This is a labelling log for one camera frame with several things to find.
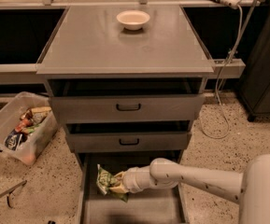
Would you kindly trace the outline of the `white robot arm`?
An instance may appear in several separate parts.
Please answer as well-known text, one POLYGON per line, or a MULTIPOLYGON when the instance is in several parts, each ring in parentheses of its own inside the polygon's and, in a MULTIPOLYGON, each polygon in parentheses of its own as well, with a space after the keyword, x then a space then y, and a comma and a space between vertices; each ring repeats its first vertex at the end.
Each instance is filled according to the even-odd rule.
POLYGON ((116 174, 116 193, 171 189, 180 183, 239 205, 239 224, 270 224, 270 154, 250 161, 242 173, 184 166, 164 158, 116 174))

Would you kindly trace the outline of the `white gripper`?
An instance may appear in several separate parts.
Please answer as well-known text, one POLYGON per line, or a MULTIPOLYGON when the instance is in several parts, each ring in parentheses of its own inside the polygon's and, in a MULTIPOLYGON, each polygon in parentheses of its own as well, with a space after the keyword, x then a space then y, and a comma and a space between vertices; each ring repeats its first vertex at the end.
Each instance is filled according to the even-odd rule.
POLYGON ((115 193, 138 193, 151 187, 148 166, 130 168, 126 172, 115 174, 114 177, 122 180, 123 184, 109 188, 115 193))

